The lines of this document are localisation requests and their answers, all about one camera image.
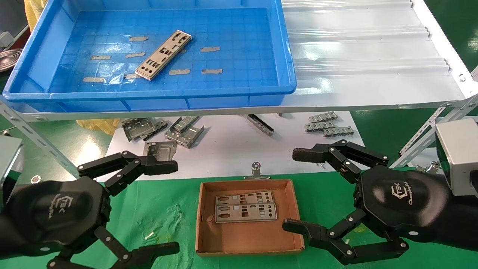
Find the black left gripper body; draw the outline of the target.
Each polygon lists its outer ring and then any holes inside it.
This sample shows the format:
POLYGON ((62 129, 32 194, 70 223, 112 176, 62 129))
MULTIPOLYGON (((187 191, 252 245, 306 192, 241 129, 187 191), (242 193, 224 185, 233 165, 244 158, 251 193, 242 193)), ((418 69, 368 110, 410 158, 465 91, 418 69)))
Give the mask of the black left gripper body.
POLYGON ((89 178, 17 186, 7 202, 7 255, 83 252, 110 212, 109 195, 89 178))

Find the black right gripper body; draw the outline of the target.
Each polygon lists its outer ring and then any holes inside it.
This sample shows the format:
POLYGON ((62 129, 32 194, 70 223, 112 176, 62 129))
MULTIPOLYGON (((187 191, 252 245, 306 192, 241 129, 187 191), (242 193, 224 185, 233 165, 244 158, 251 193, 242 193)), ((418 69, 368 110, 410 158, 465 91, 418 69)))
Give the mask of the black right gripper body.
POLYGON ((441 175, 375 166, 357 184, 356 205, 365 212, 362 222, 377 236, 396 233, 409 239, 437 239, 438 224, 450 199, 441 175))

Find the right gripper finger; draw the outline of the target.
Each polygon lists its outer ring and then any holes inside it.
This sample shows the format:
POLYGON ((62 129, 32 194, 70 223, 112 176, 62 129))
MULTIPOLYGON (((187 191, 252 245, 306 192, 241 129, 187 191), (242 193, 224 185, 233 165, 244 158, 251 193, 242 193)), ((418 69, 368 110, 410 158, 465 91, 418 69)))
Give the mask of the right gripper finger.
POLYGON ((355 247, 346 244, 342 238, 359 226, 366 216, 365 211, 356 209, 330 229, 316 223, 288 218, 283 220, 282 228, 303 235, 310 247, 328 251, 343 265, 395 259, 409 249, 409 245, 393 231, 385 231, 385 242, 355 247))
POLYGON ((386 166, 389 162, 387 156, 347 140, 332 144, 315 144, 310 149, 295 148, 292 158, 294 161, 306 163, 329 163, 351 184, 357 184, 361 174, 361 170, 353 162, 367 167, 386 166))

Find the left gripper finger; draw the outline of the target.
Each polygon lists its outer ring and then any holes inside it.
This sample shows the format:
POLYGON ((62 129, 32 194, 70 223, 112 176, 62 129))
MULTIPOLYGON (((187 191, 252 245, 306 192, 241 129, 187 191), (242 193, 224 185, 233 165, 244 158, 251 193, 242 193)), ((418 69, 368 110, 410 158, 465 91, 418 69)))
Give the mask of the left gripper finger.
MULTIPOLYGON (((94 236, 118 258, 111 269, 150 269, 161 256, 174 255, 180 251, 177 242, 148 245, 128 251, 104 226, 94 230, 94 236)), ((49 261, 50 269, 90 269, 71 262, 74 252, 63 249, 58 256, 49 261)))
POLYGON ((104 185, 109 195, 118 195, 140 175, 167 175, 177 171, 176 161, 158 161, 153 156, 138 156, 129 151, 108 155, 78 167, 81 179, 94 180, 99 176, 115 172, 104 185))

